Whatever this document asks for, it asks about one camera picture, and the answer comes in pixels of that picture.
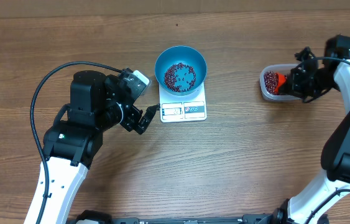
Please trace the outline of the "red scoop with blue handle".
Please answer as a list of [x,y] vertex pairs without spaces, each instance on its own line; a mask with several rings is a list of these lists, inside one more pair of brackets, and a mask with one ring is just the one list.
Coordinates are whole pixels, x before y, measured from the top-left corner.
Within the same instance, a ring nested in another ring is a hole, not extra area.
[[277,77],[277,85],[273,91],[273,94],[275,95],[279,95],[280,94],[280,87],[286,83],[287,81],[287,77],[281,73],[275,73],[276,77]]

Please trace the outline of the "red beans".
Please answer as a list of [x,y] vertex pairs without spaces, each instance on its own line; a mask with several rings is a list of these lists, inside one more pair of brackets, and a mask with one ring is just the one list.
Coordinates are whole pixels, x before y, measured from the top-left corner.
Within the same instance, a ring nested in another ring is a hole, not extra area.
[[[185,93],[196,86],[197,74],[191,65],[177,63],[169,67],[164,73],[163,81],[169,90]],[[278,73],[272,71],[264,73],[265,87],[269,92],[275,93],[278,81]]]

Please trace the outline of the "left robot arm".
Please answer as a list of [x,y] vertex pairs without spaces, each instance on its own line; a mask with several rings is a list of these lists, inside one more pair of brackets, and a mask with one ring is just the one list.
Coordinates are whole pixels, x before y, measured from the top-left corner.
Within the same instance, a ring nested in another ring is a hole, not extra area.
[[80,185],[103,145],[103,133],[119,124],[143,134],[158,110],[134,106],[150,78],[128,68],[118,75],[84,70],[74,74],[70,102],[44,134],[39,183],[26,223],[66,223]]

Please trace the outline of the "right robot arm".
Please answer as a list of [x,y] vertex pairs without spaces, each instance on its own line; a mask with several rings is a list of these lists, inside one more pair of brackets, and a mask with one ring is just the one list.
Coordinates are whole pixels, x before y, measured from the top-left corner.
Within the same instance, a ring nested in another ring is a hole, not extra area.
[[342,95],[346,115],[323,147],[319,174],[264,222],[328,223],[326,211],[350,194],[350,37],[328,39],[322,57],[305,47],[295,58],[298,65],[286,75],[274,74],[269,82],[273,94],[310,103],[335,89]]

